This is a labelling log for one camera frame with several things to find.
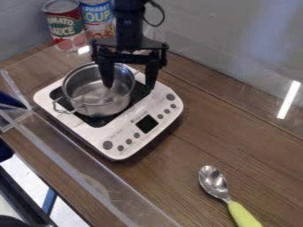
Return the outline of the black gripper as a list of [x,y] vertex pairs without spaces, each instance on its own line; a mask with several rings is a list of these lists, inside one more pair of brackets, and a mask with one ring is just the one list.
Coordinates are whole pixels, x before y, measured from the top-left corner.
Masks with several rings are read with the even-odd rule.
[[167,51],[170,45],[143,37],[139,43],[133,42],[131,45],[118,43],[115,38],[92,38],[91,57],[99,65],[99,73],[104,86],[110,89],[115,79],[115,63],[142,64],[146,65],[146,90],[151,92],[161,66],[167,66]]

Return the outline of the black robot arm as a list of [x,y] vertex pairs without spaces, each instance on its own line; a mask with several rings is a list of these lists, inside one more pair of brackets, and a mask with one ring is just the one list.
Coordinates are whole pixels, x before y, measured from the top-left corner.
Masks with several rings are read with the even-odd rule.
[[[151,4],[162,13],[162,20],[158,24],[153,24],[146,19],[146,4]],[[151,92],[159,71],[167,66],[170,45],[153,40],[143,34],[143,23],[153,27],[161,26],[166,19],[165,10],[154,0],[114,0],[114,15],[115,37],[94,38],[91,41],[91,57],[99,66],[100,78],[106,87],[111,88],[118,63],[145,65],[146,90]]]

